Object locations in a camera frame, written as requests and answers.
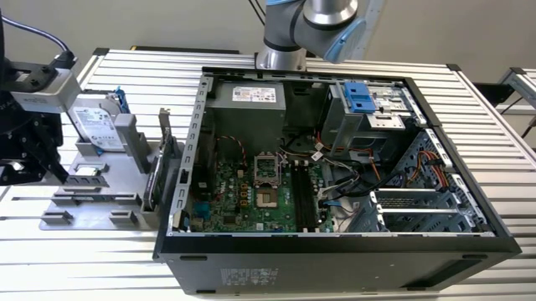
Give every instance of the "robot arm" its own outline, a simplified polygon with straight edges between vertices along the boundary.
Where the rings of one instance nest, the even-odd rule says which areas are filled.
[[[44,36],[61,47],[50,64],[10,62],[4,56],[2,22]],[[80,93],[71,72],[75,57],[50,34],[2,17],[0,22],[0,186],[40,182],[45,174],[61,184],[68,173],[58,163],[61,120]]]
[[[256,68],[303,71],[306,51],[341,63],[366,28],[357,10],[358,0],[267,0]]]

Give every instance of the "power supply label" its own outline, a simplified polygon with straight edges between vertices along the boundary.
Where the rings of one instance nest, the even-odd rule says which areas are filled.
[[[91,143],[104,151],[123,151],[119,134],[109,114],[100,108],[73,108],[81,131]]]
[[[222,268],[223,285],[274,285],[278,268]]]
[[[275,88],[234,87],[234,102],[276,102]]]

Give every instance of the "aluminum extrusion table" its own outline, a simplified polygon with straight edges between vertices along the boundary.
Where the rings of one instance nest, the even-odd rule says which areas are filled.
[[[254,59],[251,55],[109,50],[91,57],[79,81],[83,88],[93,90],[121,86],[136,114],[137,130],[148,139],[160,136],[157,111],[160,107],[168,108],[172,131],[180,140],[187,135],[202,66],[252,68]],[[522,254],[514,259],[443,291],[426,292],[419,297],[439,301],[534,300],[536,155],[462,72],[449,67],[377,61],[347,61],[339,65],[319,59],[307,62],[311,72],[414,79],[521,246]],[[60,154],[61,164],[68,167],[76,155],[76,131],[67,118],[63,123],[65,138]],[[71,298],[81,294],[80,290],[88,290],[83,292],[85,297],[104,300],[189,298],[183,295],[167,266],[151,261],[155,232],[38,230],[38,217],[54,190],[54,187],[37,186],[0,189],[0,274],[9,275],[2,277],[0,292],[10,291],[12,297],[26,300],[46,296]],[[413,300],[414,294],[395,294],[389,298]],[[310,300],[312,296],[258,297]],[[351,296],[341,293],[315,297],[326,300]],[[382,297],[355,294],[355,298],[378,300]]]

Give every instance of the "ram slot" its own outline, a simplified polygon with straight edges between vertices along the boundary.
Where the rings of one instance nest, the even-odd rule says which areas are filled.
[[[307,167],[292,166],[290,175],[292,185],[292,199],[295,204],[296,230],[302,232],[314,231],[316,228],[316,214]]]

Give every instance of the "chip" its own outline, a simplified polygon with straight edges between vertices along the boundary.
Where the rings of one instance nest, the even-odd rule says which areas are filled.
[[[236,223],[236,217],[235,216],[224,216],[223,217],[223,224],[235,224]]]

